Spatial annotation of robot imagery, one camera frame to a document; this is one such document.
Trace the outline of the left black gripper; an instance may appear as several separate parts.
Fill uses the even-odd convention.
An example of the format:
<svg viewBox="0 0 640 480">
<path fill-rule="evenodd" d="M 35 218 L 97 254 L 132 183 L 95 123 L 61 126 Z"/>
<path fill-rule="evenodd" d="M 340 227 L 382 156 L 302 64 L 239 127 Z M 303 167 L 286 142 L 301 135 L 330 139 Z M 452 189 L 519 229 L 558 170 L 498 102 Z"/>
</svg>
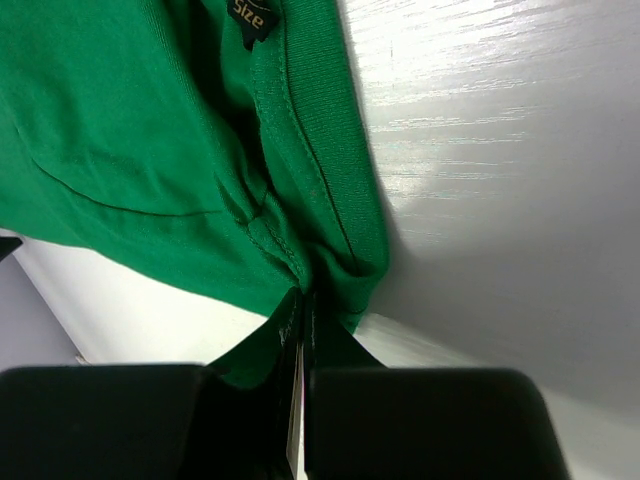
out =
<svg viewBox="0 0 640 480">
<path fill-rule="evenodd" d="M 0 260 L 13 254 L 23 242 L 17 237 L 0 237 Z"/>
</svg>

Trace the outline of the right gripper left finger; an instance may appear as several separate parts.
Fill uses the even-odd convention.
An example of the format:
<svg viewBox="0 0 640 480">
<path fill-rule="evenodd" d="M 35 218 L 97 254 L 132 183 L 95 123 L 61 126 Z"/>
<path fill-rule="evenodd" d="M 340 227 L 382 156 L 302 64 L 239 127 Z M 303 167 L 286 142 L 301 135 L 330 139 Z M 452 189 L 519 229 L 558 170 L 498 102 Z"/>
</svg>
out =
<svg viewBox="0 0 640 480">
<path fill-rule="evenodd" d="M 303 296 L 207 365 L 21 367 L 1 375 L 5 479 L 291 479 Z"/>
</svg>

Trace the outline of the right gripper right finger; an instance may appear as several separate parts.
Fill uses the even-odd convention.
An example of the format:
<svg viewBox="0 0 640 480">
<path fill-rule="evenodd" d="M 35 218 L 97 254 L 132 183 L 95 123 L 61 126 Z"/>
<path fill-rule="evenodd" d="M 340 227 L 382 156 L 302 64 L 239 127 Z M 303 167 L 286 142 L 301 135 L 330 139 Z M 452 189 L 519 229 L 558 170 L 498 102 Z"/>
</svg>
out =
<svg viewBox="0 0 640 480">
<path fill-rule="evenodd" d="M 315 297 L 304 317 L 311 479 L 567 479 L 546 403 L 510 369 L 390 368 Z"/>
</svg>

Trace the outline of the green t shirt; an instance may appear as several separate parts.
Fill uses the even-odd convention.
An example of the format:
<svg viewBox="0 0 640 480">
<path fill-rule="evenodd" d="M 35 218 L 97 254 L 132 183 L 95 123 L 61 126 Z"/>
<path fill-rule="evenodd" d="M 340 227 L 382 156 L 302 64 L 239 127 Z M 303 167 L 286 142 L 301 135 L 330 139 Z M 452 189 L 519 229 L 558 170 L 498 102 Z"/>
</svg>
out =
<svg viewBox="0 0 640 480">
<path fill-rule="evenodd" d="M 286 293 L 353 332 L 388 235 L 333 1 L 5 1 L 1 226 L 124 268 L 91 363 L 258 382 Z"/>
</svg>

